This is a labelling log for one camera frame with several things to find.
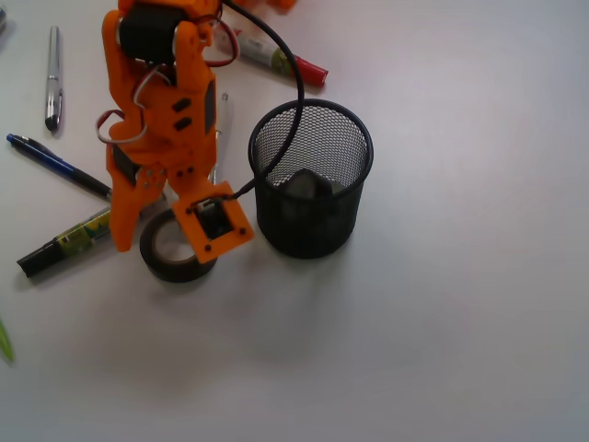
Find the orange object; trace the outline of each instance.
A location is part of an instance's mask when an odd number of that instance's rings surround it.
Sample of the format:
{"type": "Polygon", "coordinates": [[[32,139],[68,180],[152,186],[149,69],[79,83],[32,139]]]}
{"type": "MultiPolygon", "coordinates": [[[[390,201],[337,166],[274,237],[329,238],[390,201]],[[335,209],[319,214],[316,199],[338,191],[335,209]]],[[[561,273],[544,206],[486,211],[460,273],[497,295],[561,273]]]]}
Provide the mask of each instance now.
{"type": "Polygon", "coordinates": [[[254,236],[235,200],[222,202],[233,231],[220,238],[207,238],[196,216],[198,203],[233,193],[228,183],[215,186],[208,178],[216,163],[216,95],[215,75],[202,51],[213,42],[213,28],[209,22],[199,24],[198,18],[216,15],[218,7],[219,0],[120,0],[119,9],[104,19],[110,94],[124,114],[122,122],[110,127],[110,137],[129,140],[144,130],[134,142],[107,145],[113,184],[110,231],[119,251],[131,248],[141,209],[160,198],[166,181],[179,196],[172,209],[199,262],[211,261],[254,236]],[[136,4],[173,7],[189,18],[174,29],[175,65],[162,65],[161,75],[152,76],[140,93],[138,83],[154,68],[127,56],[120,35],[121,22],[136,4]],[[175,78],[175,84],[162,75],[175,78]],[[139,167],[133,176],[121,157],[139,167]]]}

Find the red wire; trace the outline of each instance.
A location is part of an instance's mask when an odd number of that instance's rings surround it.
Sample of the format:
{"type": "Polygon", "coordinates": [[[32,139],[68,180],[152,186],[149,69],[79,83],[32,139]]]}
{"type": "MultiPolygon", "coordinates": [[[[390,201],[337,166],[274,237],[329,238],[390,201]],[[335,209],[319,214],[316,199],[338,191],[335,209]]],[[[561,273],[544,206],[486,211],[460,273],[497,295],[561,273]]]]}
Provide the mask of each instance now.
{"type": "Polygon", "coordinates": [[[223,27],[223,29],[225,30],[225,33],[227,34],[227,36],[229,37],[229,40],[231,41],[231,49],[233,50],[233,56],[230,59],[227,60],[220,60],[220,61],[207,61],[206,65],[209,67],[224,67],[224,66],[228,66],[231,63],[233,63],[237,57],[238,57],[238,48],[239,48],[239,41],[237,41],[237,37],[236,34],[233,30],[231,30],[231,28],[229,27],[229,25],[227,25],[224,21],[221,20],[221,18],[216,17],[216,16],[202,16],[202,17],[198,17],[194,20],[191,21],[191,23],[195,24],[195,25],[201,25],[203,23],[207,23],[209,21],[216,21],[219,25],[221,25],[223,27]]]}

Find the pen cap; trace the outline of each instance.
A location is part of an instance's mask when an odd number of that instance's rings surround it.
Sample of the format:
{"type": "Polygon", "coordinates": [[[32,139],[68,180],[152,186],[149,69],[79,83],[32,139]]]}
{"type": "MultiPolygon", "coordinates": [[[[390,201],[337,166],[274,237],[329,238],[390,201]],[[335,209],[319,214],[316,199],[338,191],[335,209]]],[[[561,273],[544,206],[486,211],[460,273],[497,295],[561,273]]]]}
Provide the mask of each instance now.
{"type": "Polygon", "coordinates": [[[33,251],[30,255],[18,260],[17,264],[25,275],[30,278],[64,259],[64,252],[57,239],[54,239],[40,249],[33,251]]]}

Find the pen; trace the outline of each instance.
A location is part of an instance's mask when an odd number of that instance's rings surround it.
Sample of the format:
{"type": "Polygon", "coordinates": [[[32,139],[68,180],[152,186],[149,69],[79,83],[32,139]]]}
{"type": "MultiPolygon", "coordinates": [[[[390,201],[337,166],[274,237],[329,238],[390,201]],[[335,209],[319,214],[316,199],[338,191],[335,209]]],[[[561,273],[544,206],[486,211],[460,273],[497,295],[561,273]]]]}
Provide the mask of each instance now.
{"type": "Polygon", "coordinates": [[[62,119],[64,90],[59,63],[59,28],[52,26],[49,35],[49,63],[47,67],[47,102],[45,107],[45,125],[51,132],[59,128],[62,119]]]}
{"type": "Polygon", "coordinates": [[[6,329],[2,322],[0,321],[0,350],[2,353],[5,354],[6,358],[13,362],[15,360],[14,353],[12,352],[12,345],[10,345],[10,341],[8,341],[8,334],[6,333],[6,329]]]}
{"type": "Polygon", "coordinates": [[[109,186],[66,163],[41,143],[26,136],[12,134],[8,134],[6,140],[21,154],[30,157],[47,169],[72,180],[87,191],[93,192],[107,201],[110,200],[111,189],[109,186]]]}

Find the marker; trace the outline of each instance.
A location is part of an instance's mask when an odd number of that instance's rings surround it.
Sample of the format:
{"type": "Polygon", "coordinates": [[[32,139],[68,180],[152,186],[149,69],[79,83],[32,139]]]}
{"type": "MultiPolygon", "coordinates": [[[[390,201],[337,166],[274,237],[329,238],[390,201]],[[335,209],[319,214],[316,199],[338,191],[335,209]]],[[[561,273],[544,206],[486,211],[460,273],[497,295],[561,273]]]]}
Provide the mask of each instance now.
{"type": "MultiPolygon", "coordinates": [[[[257,39],[251,34],[239,29],[236,29],[236,35],[243,57],[268,66],[272,71],[281,76],[294,76],[293,69],[290,63],[288,63],[286,55],[274,43],[257,39]]],[[[221,27],[216,29],[214,39],[221,52],[231,55],[231,42],[221,27]]],[[[325,80],[328,77],[329,71],[298,56],[296,57],[296,62],[306,83],[316,87],[325,86],[325,80]]]]}
{"type": "Polygon", "coordinates": [[[0,350],[2,353],[5,354],[6,358],[13,362],[15,360],[14,353],[12,351],[12,345],[10,345],[10,341],[8,341],[8,334],[6,333],[6,329],[2,322],[0,321],[0,350]]]}
{"type": "Polygon", "coordinates": [[[31,138],[27,138],[26,136],[12,134],[8,134],[6,140],[8,140],[8,143],[21,154],[31,158],[33,161],[41,164],[50,171],[72,180],[87,191],[95,193],[101,198],[110,201],[112,190],[109,186],[98,181],[96,178],[91,177],[84,171],[75,168],[71,164],[66,163],[41,143],[31,138]]]}
{"type": "Polygon", "coordinates": [[[109,235],[110,207],[101,210],[86,221],[64,231],[40,249],[18,260],[28,278],[51,267],[57,262],[71,258],[81,251],[89,250],[101,238],[109,235]]]}

